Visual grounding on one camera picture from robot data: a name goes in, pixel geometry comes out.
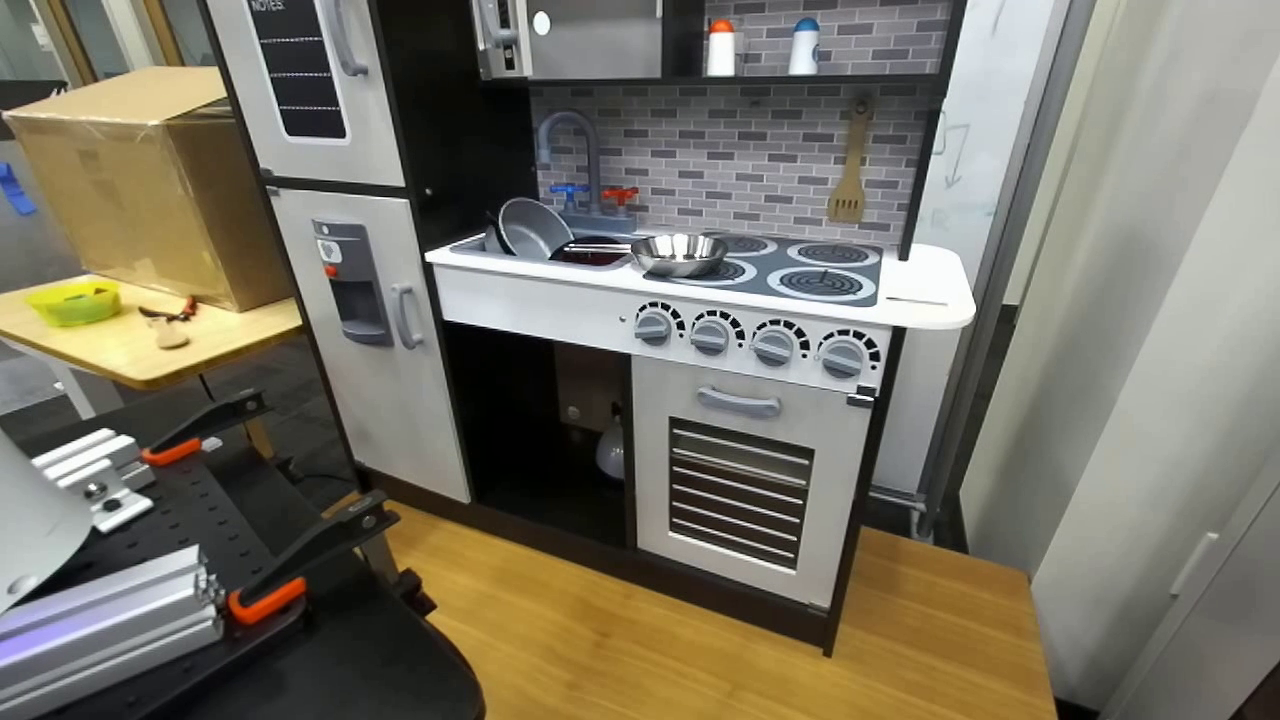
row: oven handle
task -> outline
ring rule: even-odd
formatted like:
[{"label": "oven handle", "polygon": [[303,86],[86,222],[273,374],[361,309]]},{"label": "oven handle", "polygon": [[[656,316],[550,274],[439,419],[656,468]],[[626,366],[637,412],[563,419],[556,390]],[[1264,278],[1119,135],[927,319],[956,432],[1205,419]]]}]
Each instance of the oven handle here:
[{"label": "oven handle", "polygon": [[354,25],[347,25],[347,0],[327,0],[327,25],[334,25],[334,51],[337,51],[337,62],[347,71],[347,76],[368,76],[368,62],[358,62],[354,54]]},{"label": "oven handle", "polygon": [[400,337],[404,348],[424,348],[427,337],[410,325],[410,300],[414,300],[414,297],[415,297],[414,283],[404,283],[404,288],[396,290],[396,337]]},{"label": "oven handle", "polygon": [[725,390],[725,389],[696,389],[696,399],[712,412],[736,412],[736,414],[751,414],[751,419],[771,419],[771,414],[785,414],[785,399],[775,397],[736,397],[736,390]]}]

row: ice dispenser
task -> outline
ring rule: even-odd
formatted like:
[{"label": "ice dispenser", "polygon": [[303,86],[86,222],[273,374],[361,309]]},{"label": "ice dispenser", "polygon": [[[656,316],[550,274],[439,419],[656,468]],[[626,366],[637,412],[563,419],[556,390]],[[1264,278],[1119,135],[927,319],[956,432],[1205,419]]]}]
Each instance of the ice dispenser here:
[{"label": "ice dispenser", "polygon": [[316,251],[354,342],[392,342],[385,288],[372,268],[363,222],[322,222]]}]

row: cardboard box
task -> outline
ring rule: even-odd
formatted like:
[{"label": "cardboard box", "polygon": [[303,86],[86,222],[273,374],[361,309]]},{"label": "cardboard box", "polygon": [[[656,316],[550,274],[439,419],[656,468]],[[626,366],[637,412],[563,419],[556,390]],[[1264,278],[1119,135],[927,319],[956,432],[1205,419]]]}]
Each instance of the cardboard box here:
[{"label": "cardboard box", "polygon": [[3,110],[89,270],[220,309],[289,297],[273,208],[217,67],[144,67]]}]

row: wooden floor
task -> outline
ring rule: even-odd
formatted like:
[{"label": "wooden floor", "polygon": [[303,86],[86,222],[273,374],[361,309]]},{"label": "wooden floor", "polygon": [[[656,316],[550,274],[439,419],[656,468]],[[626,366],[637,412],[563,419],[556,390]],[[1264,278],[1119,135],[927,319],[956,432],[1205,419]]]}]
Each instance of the wooden floor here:
[{"label": "wooden floor", "polygon": [[1053,713],[1027,582],[866,532],[836,655],[396,504],[415,566],[477,662],[488,714],[1035,720]]}]

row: faucet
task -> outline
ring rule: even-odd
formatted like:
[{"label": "faucet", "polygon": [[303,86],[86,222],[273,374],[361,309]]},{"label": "faucet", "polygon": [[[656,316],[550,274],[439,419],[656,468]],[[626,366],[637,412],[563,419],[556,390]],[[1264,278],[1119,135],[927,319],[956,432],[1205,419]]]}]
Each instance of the faucet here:
[{"label": "faucet", "polygon": [[551,130],[561,123],[577,123],[587,135],[587,216],[604,216],[601,213],[601,144],[595,144],[595,128],[583,110],[551,110],[536,123],[536,167],[551,167]]}]

